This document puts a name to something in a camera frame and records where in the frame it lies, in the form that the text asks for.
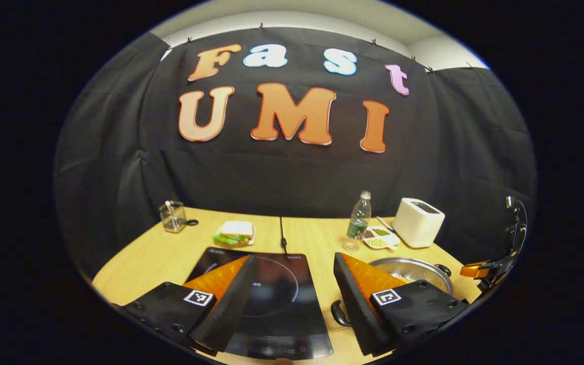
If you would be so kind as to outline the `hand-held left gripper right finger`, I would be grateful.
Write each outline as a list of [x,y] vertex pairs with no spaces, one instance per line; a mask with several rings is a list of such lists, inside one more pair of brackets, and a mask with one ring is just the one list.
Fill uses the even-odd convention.
[[427,280],[399,279],[344,252],[334,256],[334,276],[364,355],[420,346],[469,306]]

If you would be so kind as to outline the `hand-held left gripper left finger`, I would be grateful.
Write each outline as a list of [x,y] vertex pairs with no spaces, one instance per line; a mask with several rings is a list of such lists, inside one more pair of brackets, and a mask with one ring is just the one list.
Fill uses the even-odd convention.
[[255,256],[246,255],[183,285],[158,284],[120,312],[168,342],[216,355],[236,332],[257,270]]

